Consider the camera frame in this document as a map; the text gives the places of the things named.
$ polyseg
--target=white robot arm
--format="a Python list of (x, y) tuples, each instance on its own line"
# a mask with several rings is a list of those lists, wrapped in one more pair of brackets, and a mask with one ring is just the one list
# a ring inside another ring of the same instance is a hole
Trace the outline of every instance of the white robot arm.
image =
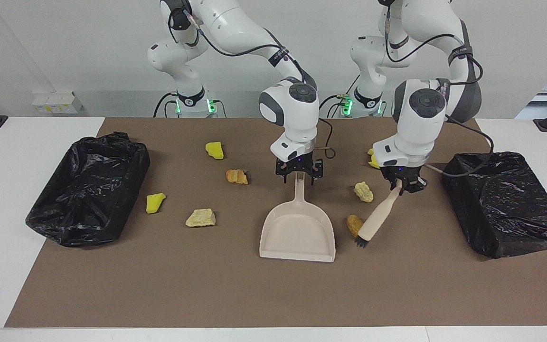
[(197, 71), (185, 64), (209, 45), (225, 56), (262, 56), (284, 78), (260, 98), (263, 117), (285, 129), (271, 152), (282, 162), (313, 152), (319, 117), (316, 84), (271, 32), (255, 24), (236, 0), (161, 0), (160, 9), (172, 38), (158, 42), (148, 54), (157, 70), (176, 81), (181, 111), (204, 111), (209, 104)]
[(352, 94), (353, 116), (374, 112), (386, 84), (382, 67), (408, 67), (414, 53), (427, 44), (448, 57), (450, 80), (407, 80), (397, 87), (393, 117), (398, 132), (373, 145), (374, 158), (392, 186), (400, 179), (402, 190), (417, 192), (427, 185), (419, 171), (447, 117), (464, 123), (480, 110), (482, 67), (473, 58), (465, 24), (450, 7), (451, 0), (379, 2), (387, 6), (379, 25), (385, 37), (360, 37), (352, 46), (352, 59), (361, 71)]

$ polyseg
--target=gray wall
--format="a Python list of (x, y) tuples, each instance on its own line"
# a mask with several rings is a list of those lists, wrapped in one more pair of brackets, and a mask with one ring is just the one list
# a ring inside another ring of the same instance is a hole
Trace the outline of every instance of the gray wall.
[[(376, 0), (239, 2), (291, 49), (322, 95), (345, 91), (357, 75), (349, 58), (353, 39), (378, 34)], [(168, 34), (158, 4), (0, 0), (0, 113), (37, 115), (32, 92), (50, 83), (59, 91), (76, 91), (90, 115), (149, 116), (159, 96), (174, 89), (171, 78), (146, 60), (147, 48)], [(547, 2), (455, 0), (452, 6), (466, 22), (485, 68), (480, 117), (516, 116), (547, 82)], [(16, 38), (19, 45), (10, 42)], [(391, 90), (406, 78), (448, 76), (445, 61), (441, 52), (426, 47), (414, 65), (389, 73), (387, 86)], [(233, 116), (257, 115), (258, 92), (279, 79), (256, 56), (226, 58), (210, 50), (191, 64)]]

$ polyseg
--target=food scrap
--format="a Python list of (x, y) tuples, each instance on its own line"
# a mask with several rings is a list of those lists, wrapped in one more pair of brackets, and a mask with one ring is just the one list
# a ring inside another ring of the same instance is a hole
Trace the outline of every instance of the food scrap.
[(214, 226), (217, 223), (215, 219), (215, 213), (212, 209), (197, 209), (193, 211), (193, 214), (189, 216), (189, 219), (185, 222), (187, 227), (208, 227)]
[(360, 201), (371, 203), (374, 199), (373, 192), (368, 187), (366, 182), (361, 182), (354, 186), (354, 193), (360, 197)]
[(358, 232), (360, 231), (360, 228), (362, 228), (362, 225), (364, 225), (364, 222), (362, 222), (360, 217), (356, 215), (350, 215), (347, 219), (347, 225), (349, 228), (349, 232), (351, 232), (352, 236), (354, 236), (354, 238), (357, 238)]
[(235, 184), (248, 184), (245, 170), (227, 170), (225, 173), (227, 181)]

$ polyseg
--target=black garbage bag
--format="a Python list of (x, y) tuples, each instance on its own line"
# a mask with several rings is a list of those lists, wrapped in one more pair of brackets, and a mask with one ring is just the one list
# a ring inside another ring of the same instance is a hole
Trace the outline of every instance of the black garbage bag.
[[(485, 157), (456, 154), (445, 172), (471, 171)], [(500, 258), (547, 249), (547, 193), (521, 154), (495, 153), (470, 176), (443, 176), (443, 186), (477, 253)]]
[(142, 143), (115, 132), (73, 145), (28, 213), (26, 224), (65, 247), (117, 240), (149, 169)]

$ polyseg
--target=brown paper mat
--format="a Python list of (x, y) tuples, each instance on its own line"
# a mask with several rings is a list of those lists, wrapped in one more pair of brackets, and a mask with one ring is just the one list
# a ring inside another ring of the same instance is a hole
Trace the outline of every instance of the brown paper mat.
[[(334, 264), (259, 258), (269, 210), (293, 197), (274, 174), (269, 144), (282, 132), (261, 119), (106, 119), (99, 134), (128, 132), (145, 143), (151, 168), (119, 242), (68, 249), (48, 241), (7, 327), (307, 327), (378, 325), (547, 325), (547, 251), (487, 260), (465, 242), (439, 177), (400, 197), (367, 249), (345, 218), (365, 219), (389, 193), (366, 165), (391, 119), (334, 120), (337, 158), (306, 188), (334, 226)], [(328, 128), (319, 126), (321, 138)], [(215, 161), (204, 145), (222, 141)], [(431, 162), (455, 152), (486, 152), (476, 134), (445, 125)], [(249, 171), (250, 186), (229, 184), (227, 169)], [(366, 181), (372, 204), (352, 192)], [(145, 196), (168, 195), (158, 214)], [(193, 209), (213, 208), (214, 228), (189, 229)]]

